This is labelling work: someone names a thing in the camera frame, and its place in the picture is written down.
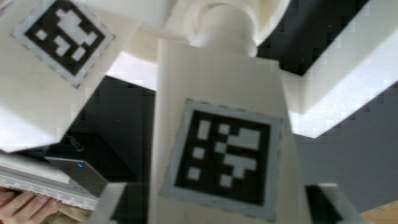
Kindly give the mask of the person's hand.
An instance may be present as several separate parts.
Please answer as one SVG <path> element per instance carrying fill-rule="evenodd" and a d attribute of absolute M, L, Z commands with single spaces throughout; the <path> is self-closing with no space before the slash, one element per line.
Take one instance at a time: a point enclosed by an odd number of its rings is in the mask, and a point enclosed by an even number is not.
<path fill-rule="evenodd" d="M 0 224 L 40 224 L 56 210 L 53 198 L 0 187 Z"/>

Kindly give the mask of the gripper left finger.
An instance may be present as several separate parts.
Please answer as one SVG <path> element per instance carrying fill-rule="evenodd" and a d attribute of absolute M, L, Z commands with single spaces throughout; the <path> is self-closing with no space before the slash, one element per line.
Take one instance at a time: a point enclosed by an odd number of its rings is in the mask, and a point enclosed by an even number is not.
<path fill-rule="evenodd" d="M 147 224 L 149 186 L 145 183 L 110 183 L 97 208 L 85 224 Z"/>

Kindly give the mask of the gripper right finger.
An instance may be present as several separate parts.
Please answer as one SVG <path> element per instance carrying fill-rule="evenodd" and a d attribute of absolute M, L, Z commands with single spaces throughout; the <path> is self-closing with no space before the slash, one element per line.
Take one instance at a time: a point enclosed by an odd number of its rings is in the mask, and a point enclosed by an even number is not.
<path fill-rule="evenodd" d="M 310 224 L 371 224 L 360 217 L 348 197 L 333 183 L 305 186 Z"/>

